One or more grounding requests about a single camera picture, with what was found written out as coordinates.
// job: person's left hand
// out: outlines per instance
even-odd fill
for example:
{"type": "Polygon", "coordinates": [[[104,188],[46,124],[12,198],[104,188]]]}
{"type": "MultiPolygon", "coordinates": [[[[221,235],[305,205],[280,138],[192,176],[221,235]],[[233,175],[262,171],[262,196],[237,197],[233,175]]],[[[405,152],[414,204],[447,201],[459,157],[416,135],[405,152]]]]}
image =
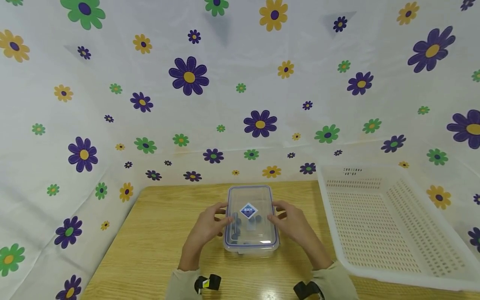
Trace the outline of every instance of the person's left hand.
{"type": "Polygon", "coordinates": [[[201,249],[215,236],[221,237],[223,235],[223,228],[230,224],[233,221],[233,218],[225,217],[219,219],[215,215],[224,215],[225,209],[223,208],[227,207],[227,205],[227,202],[218,202],[201,212],[198,216],[197,222],[188,235],[185,245],[194,247],[195,249],[201,249]]]}

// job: label sticker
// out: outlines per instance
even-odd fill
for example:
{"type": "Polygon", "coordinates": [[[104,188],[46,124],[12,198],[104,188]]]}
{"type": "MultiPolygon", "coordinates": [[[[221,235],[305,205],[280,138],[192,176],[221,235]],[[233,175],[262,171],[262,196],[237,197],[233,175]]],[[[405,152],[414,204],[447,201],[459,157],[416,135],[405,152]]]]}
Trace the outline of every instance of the label sticker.
{"type": "Polygon", "coordinates": [[[257,212],[258,210],[251,205],[250,203],[245,204],[245,206],[240,210],[240,212],[250,220],[250,218],[257,212]]]}

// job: black object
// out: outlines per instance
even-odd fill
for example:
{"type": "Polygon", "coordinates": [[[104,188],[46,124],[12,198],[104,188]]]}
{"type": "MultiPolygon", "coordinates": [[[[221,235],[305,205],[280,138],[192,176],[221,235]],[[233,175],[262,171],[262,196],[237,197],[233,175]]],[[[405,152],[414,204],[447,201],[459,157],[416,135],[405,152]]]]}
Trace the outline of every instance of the black object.
{"type": "Polygon", "coordinates": [[[310,281],[308,284],[305,284],[303,281],[301,281],[293,287],[293,291],[295,292],[299,300],[304,300],[310,295],[314,294],[318,295],[318,299],[325,300],[325,296],[322,293],[322,290],[313,281],[310,281]]]}
{"type": "Polygon", "coordinates": [[[197,278],[197,281],[195,281],[194,288],[197,294],[201,295],[203,288],[218,290],[220,288],[221,281],[222,281],[222,277],[215,274],[210,274],[209,278],[199,276],[197,278]]]}

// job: green flower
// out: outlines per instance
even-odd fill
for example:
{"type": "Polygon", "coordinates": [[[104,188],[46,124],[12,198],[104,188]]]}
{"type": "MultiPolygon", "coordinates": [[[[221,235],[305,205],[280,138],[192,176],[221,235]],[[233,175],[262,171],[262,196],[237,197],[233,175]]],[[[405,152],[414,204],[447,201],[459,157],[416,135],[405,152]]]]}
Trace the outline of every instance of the green flower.
{"type": "Polygon", "coordinates": [[[102,200],[105,198],[105,195],[107,194],[107,186],[105,185],[104,182],[100,182],[96,188],[95,188],[95,197],[97,197],[99,200],[102,200]]]}
{"type": "Polygon", "coordinates": [[[315,140],[318,140],[319,143],[331,144],[334,140],[338,138],[338,134],[340,132],[340,128],[335,128],[335,124],[330,126],[324,126],[322,130],[317,131],[315,134],[315,140]]]}
{"type": "Polygon", "coordinates": [[[15,272],[18,270],[18,263],[25,259],[25,256],[22,255],[24,252],[25,248],[18,248],[18,244],[13,244],[10,249],[8,247],[0,249],[0,271],[2,277],[7,276],[9,271],[15,272]]]}
{"type": "Polygon", "coordinates": [[[216,17],[216,14],[219,13],[221,16],[225,13],[224,8],[228,8],[228,2],[225,0],[205,0],[207,5],[205,9],[207,12],[212,11],[212,16],[216,17]]]}
{"type": "Polygon", "coordinates": [[[137,141],[133,143],[137,145],[138,150],[143,150],[145,154],[148,154],[149,152],[153,154],[157,149],[156,146],[153,146],[155,142],[149,141],[146,137],[143,139],[137,137],[137,141]]]}
{"type": "Polygon", "coordinates": [[[23,0],[6,0],[8,3],[11,3],[15,6],[17,5],[23,5],[23,0]]]}
{"type": "Polygon", "coordinates": [[[428,106],[422,106],[419,108],[418,114],[419,115],[428,114],[429,111],[430,111],[430,108],[428,108],[428,106]]]}
{"type": "Polygon", "coordinates": [[[105,12],[97,7],[100,0],[60,0],[60,4],[70,10],[68,13],[70,21],[80,20],[84,29],[90,30],[92,24],[98,29],[102,28],[99,19],[105,19],[105,12]]]}
{"type": "Polygon", "coordinates": [[[473,72],[473,81],[480,82],[480,70],[473,72]]]}
{"type": "Polygon", "coordinates": [[[245,92],[246,90],[247,90],[247,86],[246,86],[246,85],[244,85],[244,84],[239,84],[239,85],[237,85],[237,92],[243,93],[243,92],[245,92]]]}
{"type": "Polygon", "coordinates": [[[121,89],[121,86],[118,85],[118,84],[111,84],[110,85],[110,91],[112,91],[112,93],[115,93],[115,94],[121,94],[122,93],[122,89],[121,89]]]}
{"type": "Polygon", "coordinates": [[[178,145],[180,147],[182,146],[187,146],[188,143],[190,143],[190,141],[188,140],[188,136],[186,135],[183,135],[183,133],[181,133],[180,135],[176,134],[174,138],[172,138],[172,140],[174,141],[173,143],[175,145],[178,145]]]}
{"type": "Polygon", "coordinates": [[[248,160],[252,160],[252,159],[256,160],[257,157],[259,156],[258,151],[255,149],[247,150],[247,152],[244,152],[243,154],[245,155],[244,157],[248,160]]]}
{"type": "Polygon", "coordinates": [[[378,120],[378,118],[370,119],[368,123],[365,123],[363,126],[362,131],[365,131],[365,133],[374,133],[375,130],[380,128],[380,124],[382,124],[382,121],[378,120]]]}
{"type": "Polygon", "coordinates": [[[47,194],[49,196],[55,196],[58,192],[60,192],[60,187],[56,184],[51,184],[47,187],[47,194]]]}
{"type": "Polygon", "coordinates": [[[340,73],[345,73],[348,69],[350,69],[350,62],[348,60],[342,60],[342,63],[338,64],[337,71],[340,71],[340,73]]]}
{"type": "Polygon", "coordinates": [[[35,123],[35,125],[32,125],[32,132],[35,132],[35,135],[42,135],[45,133],[45,127],[42,124],[35,123]]]}
{"type": "Polygon", "coordinates": [[[448,161],[447,153],[440,151],[440,149],[428,150],[427,156],[430,157],[429,161],[433,162],[436,166],[444,165],[448,161]]]}

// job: hand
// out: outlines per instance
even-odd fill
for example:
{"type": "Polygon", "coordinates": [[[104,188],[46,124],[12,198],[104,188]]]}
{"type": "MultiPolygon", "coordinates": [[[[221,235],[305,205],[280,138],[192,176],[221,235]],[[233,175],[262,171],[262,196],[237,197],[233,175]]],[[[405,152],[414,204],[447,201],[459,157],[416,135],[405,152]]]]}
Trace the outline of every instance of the hand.
{"type": "Polygon", "coordinates": [[[278,216],[268,215],[267,219],[303,248],[313,268],[319,270],[331,266],[333,261],[308,224],[303,211],[285,201],[273,201],[272,204],[276,211],[282,213],[278,216]]]}

